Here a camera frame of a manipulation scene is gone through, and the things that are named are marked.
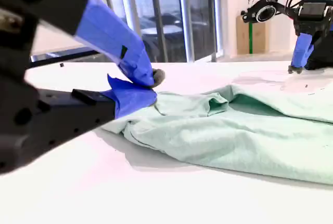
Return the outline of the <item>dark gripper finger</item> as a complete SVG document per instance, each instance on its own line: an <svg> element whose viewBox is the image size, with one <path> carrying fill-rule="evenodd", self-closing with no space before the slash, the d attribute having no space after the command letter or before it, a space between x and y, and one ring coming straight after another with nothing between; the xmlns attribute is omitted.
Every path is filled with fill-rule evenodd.
<svg viewBox="0 0 333 224"><path fill-rule="evenodd" d="M321 68L332 68L332 35L327 35L319 44L315 45L305 65L306 70Z"/></svg>

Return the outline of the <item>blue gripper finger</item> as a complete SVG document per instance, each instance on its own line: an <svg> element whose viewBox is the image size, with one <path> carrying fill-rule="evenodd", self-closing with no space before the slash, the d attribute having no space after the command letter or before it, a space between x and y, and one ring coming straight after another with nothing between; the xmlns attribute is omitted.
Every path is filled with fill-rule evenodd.
<svg viewBox="0 0 333 224"><path fill-rule="evenodd" d="M1 75L1 174L115 118L116 103L101 92L36 89Z"/></svg>
<svg viewBox="0 0 333 224"><path fill-rule="evenodd" d="M104 54L135 84L154 88L165 78L143 41L102 0L1 0L2 56L29 55L41 22Z"/></svg>

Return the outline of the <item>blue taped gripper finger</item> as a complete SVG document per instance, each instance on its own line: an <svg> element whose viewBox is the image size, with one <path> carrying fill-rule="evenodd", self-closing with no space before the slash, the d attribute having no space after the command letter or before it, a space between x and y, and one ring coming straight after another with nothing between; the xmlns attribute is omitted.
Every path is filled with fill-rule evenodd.
<svg viewBox="0 0 333 224"><path fill-rule="evenodd" d="M296 45L293 51L291 64L288 66L288 73L296 72L300 74L308 62L308 58L314 47L312 44L312 35L300 33L297 38Z"/></svg>

